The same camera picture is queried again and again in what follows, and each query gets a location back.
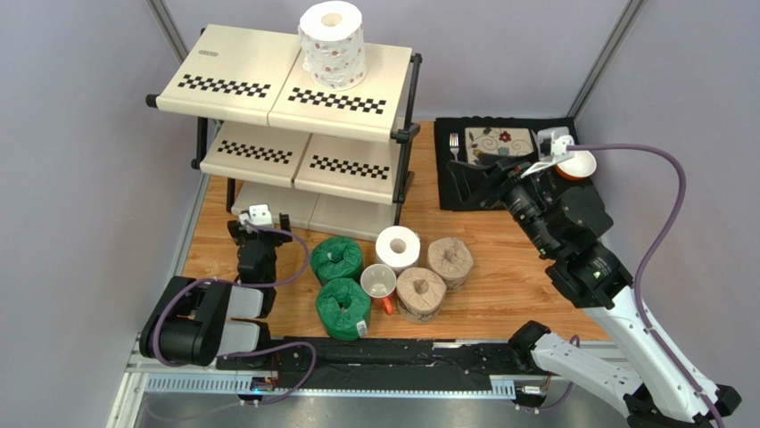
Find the plain white paper towel roll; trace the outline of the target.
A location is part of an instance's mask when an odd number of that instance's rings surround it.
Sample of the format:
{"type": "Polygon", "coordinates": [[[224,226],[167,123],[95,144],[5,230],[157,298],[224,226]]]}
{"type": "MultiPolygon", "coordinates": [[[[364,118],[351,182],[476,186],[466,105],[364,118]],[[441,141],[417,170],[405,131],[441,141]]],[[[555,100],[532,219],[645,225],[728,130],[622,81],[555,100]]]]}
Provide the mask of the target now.
{"type": "Polygon", "coordinates": [[[376,238],[376,262],[389,267],[397,276],[417,266],[421,240],[405,226],[389,226],[376,238]]]}

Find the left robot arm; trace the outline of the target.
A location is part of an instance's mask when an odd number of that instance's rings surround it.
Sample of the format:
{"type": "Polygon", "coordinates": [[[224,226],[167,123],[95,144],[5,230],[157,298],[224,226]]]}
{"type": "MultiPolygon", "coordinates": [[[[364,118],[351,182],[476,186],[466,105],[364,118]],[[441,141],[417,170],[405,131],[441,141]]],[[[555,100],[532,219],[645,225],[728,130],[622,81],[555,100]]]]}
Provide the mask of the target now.
{"type": "Polygon", "coordinates": [[[277,248],[295,236],[288,215],[254,206],[227,222],[237,248],[237,278],[173,276],[139,339],[139,352],[166,366],[208,366],[219,355],[254,352],[257,319],[277,296],[277,248]]]}

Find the floral white paper towel roll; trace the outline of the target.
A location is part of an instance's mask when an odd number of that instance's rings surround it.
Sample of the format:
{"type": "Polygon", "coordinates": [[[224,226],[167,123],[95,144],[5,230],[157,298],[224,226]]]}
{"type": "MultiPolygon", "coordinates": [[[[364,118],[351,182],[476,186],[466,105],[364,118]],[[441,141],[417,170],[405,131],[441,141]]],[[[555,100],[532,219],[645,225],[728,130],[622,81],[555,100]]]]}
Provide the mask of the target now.
{"type": "Polygon", "coordinates": [[[368,76],[363,16],[356,5],[314,4],[301,16],[298,34],[303,69],[319,85],[343,91],[368,76]]]}

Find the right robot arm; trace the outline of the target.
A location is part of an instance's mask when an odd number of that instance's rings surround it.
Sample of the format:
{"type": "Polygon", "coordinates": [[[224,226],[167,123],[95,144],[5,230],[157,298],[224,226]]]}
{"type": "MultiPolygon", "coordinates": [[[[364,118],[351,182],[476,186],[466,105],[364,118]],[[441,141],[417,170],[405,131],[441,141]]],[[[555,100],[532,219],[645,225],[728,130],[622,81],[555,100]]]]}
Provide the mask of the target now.
{"type": "Polygon", "coordinates": [[[631,427],[708,427],[742,398],[696,369],[638,303],[634,278],[600,240],[613,225],[588,178],[530,173],[531,156],[494,156],[487,166],[449,160],[463,202],[504,207],[542,259],[555,289],[593,319],[628,361],[620,367],[530,321],[509,344],[517,364],[565,377],[617,410],[631,427]]]}

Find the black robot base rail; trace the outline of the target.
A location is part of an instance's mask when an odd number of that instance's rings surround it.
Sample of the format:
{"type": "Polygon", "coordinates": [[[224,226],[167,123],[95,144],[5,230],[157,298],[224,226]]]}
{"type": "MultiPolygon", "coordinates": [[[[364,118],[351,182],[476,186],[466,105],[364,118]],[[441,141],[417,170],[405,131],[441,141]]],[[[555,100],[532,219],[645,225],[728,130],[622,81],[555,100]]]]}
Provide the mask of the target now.
{"type": "Polygon", "coordinates": [[[519,362],[504,342],[303,340],[317,351],[315,368],[304,389],[489,391],[492,375],[546,375],[530,363],[519,362]]]}

